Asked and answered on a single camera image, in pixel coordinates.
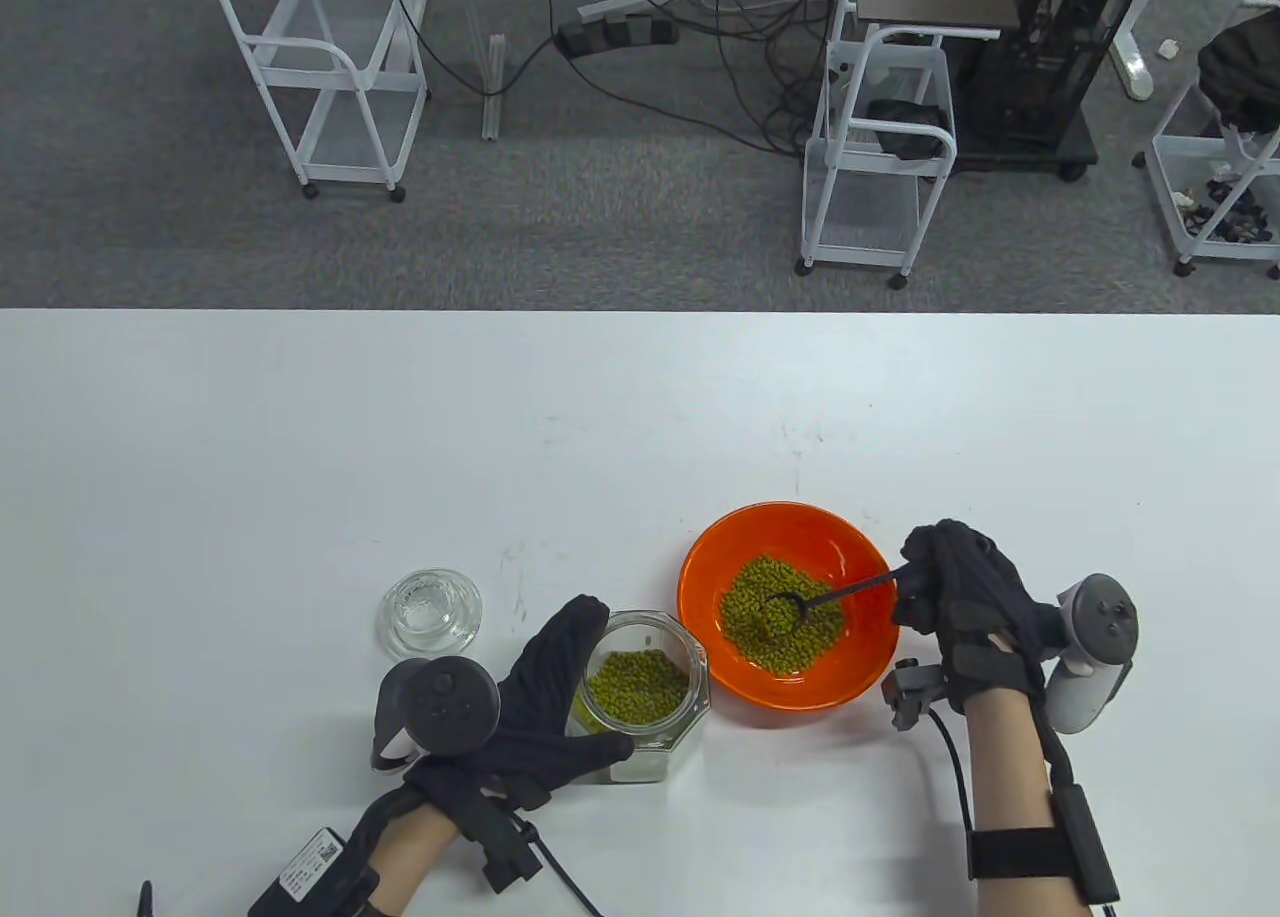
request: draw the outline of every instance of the caster wheel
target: caster wheel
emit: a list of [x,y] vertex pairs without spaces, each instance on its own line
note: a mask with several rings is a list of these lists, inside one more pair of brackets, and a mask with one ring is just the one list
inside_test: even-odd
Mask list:
[[1088,172],[1089,166],[1084,163],[1064,163],[1057,166],[1057,178],[1065,181],[1066,184],[1075,184]]

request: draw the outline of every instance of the gray carpet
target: gray carpet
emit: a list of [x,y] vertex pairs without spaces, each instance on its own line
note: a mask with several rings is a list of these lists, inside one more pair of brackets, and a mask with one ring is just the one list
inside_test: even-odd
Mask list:
[[[234,0],[260,26],[275,0]],[[545,0],[479,0],[525,58]],[[593,0],[557,0],[559,20]],[[1155,0],[1139,41],[1207,40],[1230,0]],[[426,36],[466,68],[462,9],[431,0]],[[1152,59],[1156,99],[1129,102],[1111,67],[1085,113],[1101,166],[1079,184],[960,175],[909,289],[883,273],[796,278],[794,161],[600,99],[554,53],[503,106],[431,68],[435,97],[393,205],[326,186],[301,199],[214,0],[0,0],[0,305],[986,310],[1276,312],[1257,264],[1179,280],[1148,181],[1129,158],[1190,63]],[[771,82],[730,49],[745,97]],[[751,129],[716,44],[594,58],[603,85]],[[475,77],[474,72],[466,70]],[[306,102],[291,95],[301,126]]]

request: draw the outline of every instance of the hand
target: hand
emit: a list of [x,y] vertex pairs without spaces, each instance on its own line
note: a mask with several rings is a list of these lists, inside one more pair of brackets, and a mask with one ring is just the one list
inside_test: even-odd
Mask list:
[[927,571],[928,583],[899,602],[893,619],[937,633],[954,710],[963,713],[969,697],[993,686],[1043,694],[1038,605],[995,540],[942,520],[915,528],[902,556]]
[[608,607],[595,597],[581,594],[566,603],[498,684],[502,712],[493,738],[467,754],[421,758],[406,772],[406,783],[451,766],[476,786],[504,794],[512,808],[534,809],[552,790],[630,757],[635,742],[626,734],[564,734],[586,658],[608,619]]

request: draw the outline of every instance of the label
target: label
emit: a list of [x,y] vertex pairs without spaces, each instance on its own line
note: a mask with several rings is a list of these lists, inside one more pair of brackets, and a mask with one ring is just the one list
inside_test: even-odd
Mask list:
[[280,886],[284,894],[293,898],[293,903],[302,903],[307,890],[315,885],[329,866],[338,859],[342,853],[342,844],[328,827],[323,827],[307,845],[298,850],[298,856],[289,861],[280,873]]

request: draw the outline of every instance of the black cloth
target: black cloth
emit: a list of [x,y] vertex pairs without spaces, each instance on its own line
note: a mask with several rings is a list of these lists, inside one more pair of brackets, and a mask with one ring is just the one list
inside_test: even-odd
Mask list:
[[1280,127],[1280,12],[1228,27],[1199,53],[1199,86],[1244,134]]
[[[959,520],[915,528],[902,556],[928,570],[927,583],[905,594],[893,612],[899,624],[936,633],[951,707],[993,686],[1042,697],[1043,634],[1036,602],[1018,569],[995,540]],[[1001,637],[1014,653],[996,647]]]
[[422,757],[404,781],[412,785],[433,767],[456,767],[477,788],[504,794],[512,809],[534,809],[557,788],[630,757],[635,743],[626,734],[564,734],[586,658],[608,619],[608,607],[595,597],[580,594],[566,603],[498,684],[502,716],[489,743],[458,757]]

